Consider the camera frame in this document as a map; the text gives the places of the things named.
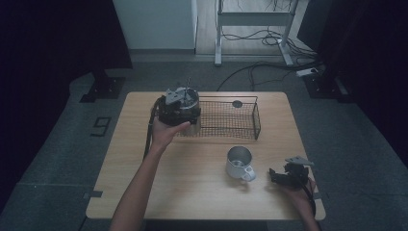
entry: black curtain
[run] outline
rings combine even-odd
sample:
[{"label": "black curtain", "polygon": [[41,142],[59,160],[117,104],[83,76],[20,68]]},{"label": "black curtain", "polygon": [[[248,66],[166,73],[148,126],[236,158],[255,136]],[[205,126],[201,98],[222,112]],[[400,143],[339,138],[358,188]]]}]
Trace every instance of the black curtain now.
[{"label": "black curtain", "polygon": [[298,34],[319,53],[327,69],[338,71],[331,77],[342,80],[406,166],[407,14],[405,0],[310,0]]},{"label": "black curtain", "polygon": [[112,0],[0,3],[0,208],[86,73],[132,68]]}]

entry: white wall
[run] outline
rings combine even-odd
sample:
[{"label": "white wall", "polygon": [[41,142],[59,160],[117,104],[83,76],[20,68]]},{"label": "white wall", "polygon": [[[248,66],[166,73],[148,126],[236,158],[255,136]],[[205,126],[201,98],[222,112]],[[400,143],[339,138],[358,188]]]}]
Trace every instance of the white wall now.
[{"label": "white wall", "polygon": [[114,0],[129,49],[194,49],[196,0]]}]

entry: metal frame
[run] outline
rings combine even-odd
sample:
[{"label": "metal frame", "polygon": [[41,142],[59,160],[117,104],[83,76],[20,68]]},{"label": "metal frame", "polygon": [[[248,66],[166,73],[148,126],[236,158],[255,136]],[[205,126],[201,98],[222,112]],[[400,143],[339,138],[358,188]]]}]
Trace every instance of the metal frame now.
[{"label": "metal frame", "polygon": [[278,40],[279,49],[286,65],[293,65],[287,46],[289,31],[291,30],[298,0],[293,1],[293,7],[287,13],[224,13],[222,1],[218,0],[217,38],[215,65],[221,65],[221,28],[222,26],[285,26],[285,32]]}]

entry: wire basket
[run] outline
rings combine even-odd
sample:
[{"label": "wire basket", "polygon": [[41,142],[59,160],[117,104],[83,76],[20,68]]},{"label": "wire basket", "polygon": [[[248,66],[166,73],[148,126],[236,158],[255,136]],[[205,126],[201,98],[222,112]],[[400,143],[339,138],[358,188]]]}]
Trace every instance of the wire basket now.
[{"label": "wire basket", "polygon": [[200,97],[201,129],[193,137],[257,140],[261,132],[257,100],[257,96]]}]

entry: white mug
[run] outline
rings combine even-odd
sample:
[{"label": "white mug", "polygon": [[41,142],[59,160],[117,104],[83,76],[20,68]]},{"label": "white mug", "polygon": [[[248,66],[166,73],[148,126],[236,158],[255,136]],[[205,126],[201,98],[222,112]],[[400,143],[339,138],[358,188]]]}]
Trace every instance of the white mug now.
[{"label": "white mug", "polygon": [[253,181],[256,174],[252,166],[252,155],[246,147],[234,146],[228,151],[226,170],[228,175],[244,181]]}]

